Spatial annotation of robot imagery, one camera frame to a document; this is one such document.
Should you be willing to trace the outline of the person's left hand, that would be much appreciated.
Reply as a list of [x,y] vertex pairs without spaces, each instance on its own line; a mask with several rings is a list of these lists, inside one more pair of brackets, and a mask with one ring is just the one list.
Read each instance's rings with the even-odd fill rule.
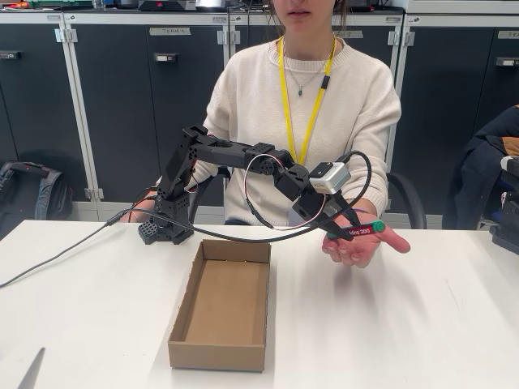
[[[368,203],[362,200],[361,205],[354,207],[359,220],[363,224],[378,219],[376,209]],[[338,216],[335,221],[341,227],[350,227],[349,221],[343,215]],[[387,226],[382,233],[354,237],[354,240],[351,242],[342,239],[330,241],[325,237],[321,248],[335,263],[364,268],[370,263],[382,242],[402,254],[410,251],[410,244],[407,240]]]

